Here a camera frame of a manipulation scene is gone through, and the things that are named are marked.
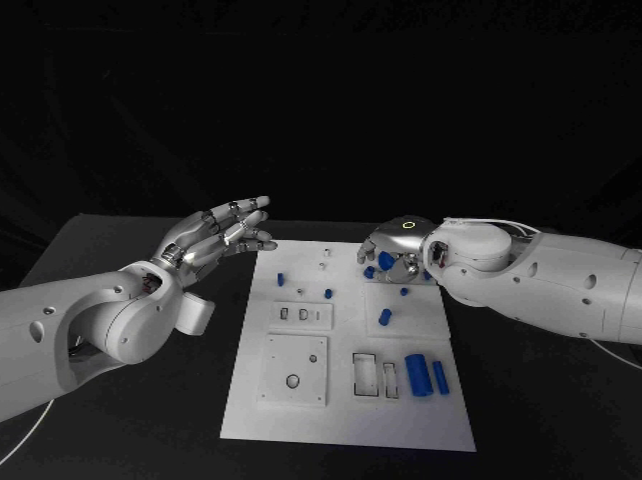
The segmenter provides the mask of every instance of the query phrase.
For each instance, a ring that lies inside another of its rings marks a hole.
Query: black backdrop
[[[0,7],[0,245],[82,213],[509,218],[642,248],[642,3]]]

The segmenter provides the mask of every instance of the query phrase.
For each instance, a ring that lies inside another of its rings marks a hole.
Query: small blue object
[[[416,397],[427,397],[434,393],[429,370],[427,369],[425,356],[421,353],[405,357],[408,375],[411,377],[412,394]]]
[[[383,270],[390,270],[393,268],[393,264],[396,263],[396,259],[390,256],[389,253],[382,252],[379,254],[379,266]]]
[[[388,308],[385,308],[383,312],[382,312],[382,316],[379,317],[379,323],[383,326],[386,326],[389,324],[390,315],[392,315],[392,311]]]
[[[441,362],[434,362],[434,375],[437,376],[437,385],[439,386],[439,392],[442,395],[448,395],[447,376],[444,375],[444,367],[441,366]]]

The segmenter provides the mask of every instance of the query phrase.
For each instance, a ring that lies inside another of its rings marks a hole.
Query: robotic arm
[[[415,216],[379,226],[360,264],[376,250],[385,281],[428,272],[465,305],[562,335],[642,345],[642,250],[504,220],[447,218],[438,226]]]
[[[203,334],[215,303],[184,289],[225,256],[275,250],[256,228],[268,204],[258,197],[194,213],[153,259],[118,272],[0,292],[0,422],[145,361],[174,328]]]

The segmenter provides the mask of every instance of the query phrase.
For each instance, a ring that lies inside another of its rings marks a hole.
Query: white cable
[[[625,358],[621,358],[614,352],[611,352],[592,338],[588,339],[614,358],[620,359],[624,363],[636,367],[638,370],[642,370],[642,367],[634,362],[628,361]]]
[[[514,226],[527,228],[535,233],[540,233],[540,231],[536,228],[527,226],[525,223],[512,222],[510,220],[496,220],[493,218],[451,218],[451,217],[448,217],[448,218],[444,219],[444,222],[454,222],[457,224],[463,223],[463,222],[506,223],[509,225],[514,225]]]
[[[40,422],[43,421],[43,418],[44,416],[47,415],[47,412],[50,410],[50,407],[52,407],[52,404],[55,403],[55,399],[50,400],[50,403],[47,404],[47,408],[44,409],[44,412],[43,414],[40,415],[40,418],[37,419],[37,423],[33,425],[33,428],[30,429],[30,432],[29,434],[23,437],[23,440],[21,442],[19,443],[19,445],[16,446],[16,448],[11,450],[11,453],[3,458],[1,462],[0,462],[0,467],[1,467],[1,464],[8,460],[8,457],[11,457],[11,455],[16,453],[16,451],[19,450],[19,448],[21,447],[21,445],[24,444],[26,440],[29,439],[30,435],[33,434],[33,432],[36,431],[36,428],[37,426],[40,425]]]

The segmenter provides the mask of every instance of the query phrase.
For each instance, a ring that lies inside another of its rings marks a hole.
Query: oval hole
[[[598,284],[598,277],[595,275],[588,275],[588,278],[585,279],[584,286],[589,290],[591,288],[595,287]]]
[[[30,336],[33,337],[33,340],[40,343],[43,341],[44,337],[44,327],[40,322],[33,322],[30,324]]]
[[[291,375],[287,381],[290,388],[297,388],[300,386],[300,377],[297,375]]]

